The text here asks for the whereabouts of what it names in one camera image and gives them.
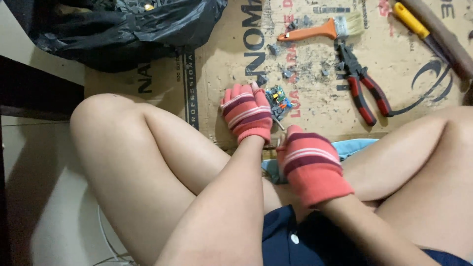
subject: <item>wooden handle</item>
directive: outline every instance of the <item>wooden handle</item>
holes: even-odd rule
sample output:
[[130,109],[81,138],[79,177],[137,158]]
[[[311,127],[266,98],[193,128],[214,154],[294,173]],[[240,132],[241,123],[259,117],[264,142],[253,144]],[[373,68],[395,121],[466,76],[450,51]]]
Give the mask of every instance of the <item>wooden handle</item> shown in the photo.
[[296,29],[288,33],[281,34],[278,37],[278,41],[302,41],[315,36],[325,36],[335,40],[337,38],[337,31],[335,30],[335,22],[333,21],[333,18],[330,18],[320,27]]
[[450,32],[443,22],[421,0],[399,0],[428,29],[442,50],[449,58],[452,68],[462,79],[473,79],[473,60],[456,36]]

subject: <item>yellow tool handle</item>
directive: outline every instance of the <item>yellow tool handle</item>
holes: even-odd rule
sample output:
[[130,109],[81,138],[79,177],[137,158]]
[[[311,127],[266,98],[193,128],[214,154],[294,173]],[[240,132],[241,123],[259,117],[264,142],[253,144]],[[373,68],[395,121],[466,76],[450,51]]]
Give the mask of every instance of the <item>yellow tool handle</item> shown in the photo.
[[393,7],[393,11],[420,39],[423,40],[430,34],[429,30],[403,4],[397,2]]

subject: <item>hand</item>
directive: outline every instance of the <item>hand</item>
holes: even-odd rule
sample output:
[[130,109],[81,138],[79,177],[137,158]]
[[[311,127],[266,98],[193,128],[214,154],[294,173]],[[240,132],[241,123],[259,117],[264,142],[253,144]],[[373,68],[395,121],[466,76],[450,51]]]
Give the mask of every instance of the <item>hand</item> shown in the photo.
[[271,140],[271,108],[256,82],[250,85],[235,84],[225,90],[220,108],[228,127],[238,137],[238,144],[251,135],[258,135],[269,143]]
[[304,133],[291,125],[282,146],[276,149],[281,172],[306,208],[353,193],[343,179],[337,150],[330,141],[316,133]]

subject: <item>paint brush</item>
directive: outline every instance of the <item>paint brush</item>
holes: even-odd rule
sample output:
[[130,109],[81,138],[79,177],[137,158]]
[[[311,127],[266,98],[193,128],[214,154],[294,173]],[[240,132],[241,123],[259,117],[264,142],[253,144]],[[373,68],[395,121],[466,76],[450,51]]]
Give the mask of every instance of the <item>paint brush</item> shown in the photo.
[[363,17],[359,12],[347,13],[344,16],[330,18],[325,24],[319,27],[296,29],[288,33],[279,35],[278,41],[301,41],[315,36],[325,36],[332,40],[340,37],[359,35],[365,31]]

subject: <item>screwdriver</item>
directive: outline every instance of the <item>screwdriver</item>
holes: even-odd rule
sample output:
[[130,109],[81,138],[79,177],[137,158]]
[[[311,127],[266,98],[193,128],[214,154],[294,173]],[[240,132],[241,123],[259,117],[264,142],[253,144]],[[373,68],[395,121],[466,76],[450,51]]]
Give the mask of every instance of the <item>screwdriver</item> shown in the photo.
[[417,36],[446,64],[450,64],[448,59],[442,52],[442,49],[438,46],[437,42],[435,41],[430,31],[422,25],[422,23],[414,17],[414,15],[407,10],[407,8],[397,2],[394,4],[393,11],[396,16],[407,25],[413,33],[417,34]]

